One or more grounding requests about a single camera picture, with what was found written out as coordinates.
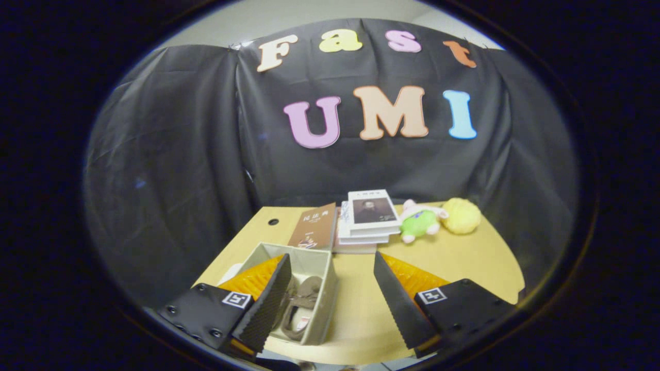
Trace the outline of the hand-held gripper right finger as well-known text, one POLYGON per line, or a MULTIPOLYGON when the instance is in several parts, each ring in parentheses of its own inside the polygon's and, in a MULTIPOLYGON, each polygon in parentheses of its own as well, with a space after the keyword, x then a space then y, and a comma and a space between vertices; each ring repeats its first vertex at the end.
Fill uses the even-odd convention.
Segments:
POLYGON ((381 252, 375 254, 373 275, 406 348, 417 358, 464 348, 515 309, 471 279, 448 282, 381 252))

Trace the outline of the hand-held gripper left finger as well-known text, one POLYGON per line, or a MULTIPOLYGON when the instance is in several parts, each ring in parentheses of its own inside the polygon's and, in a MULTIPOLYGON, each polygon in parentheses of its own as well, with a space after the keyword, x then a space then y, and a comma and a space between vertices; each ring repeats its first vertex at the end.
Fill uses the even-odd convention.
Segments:
POLYGON ((255 358, 271 333, 292 279, 289 254, 259 264, 225 282, 196 284, 158 310, 194 340, 235 358, 255 358))

